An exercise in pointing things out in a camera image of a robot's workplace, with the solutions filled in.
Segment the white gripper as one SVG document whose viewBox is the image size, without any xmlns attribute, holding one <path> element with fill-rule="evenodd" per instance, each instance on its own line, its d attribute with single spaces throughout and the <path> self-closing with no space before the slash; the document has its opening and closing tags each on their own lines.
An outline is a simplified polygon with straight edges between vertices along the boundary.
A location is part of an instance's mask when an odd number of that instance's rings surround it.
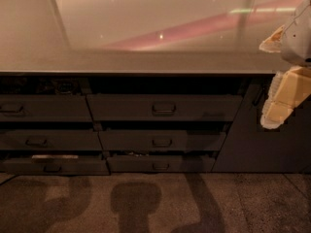
<svg viewBox="0 0 311 233">
<path fill-rule="evenodd" d="M 276 129 L 311 95 L 311 0 L 303 0 L 284 26 L 262 41 L 259 49 L 280 53 L 284 60 L 298 65 L 277 72 L 265 100 L 260 124 Z"/>
</svg>

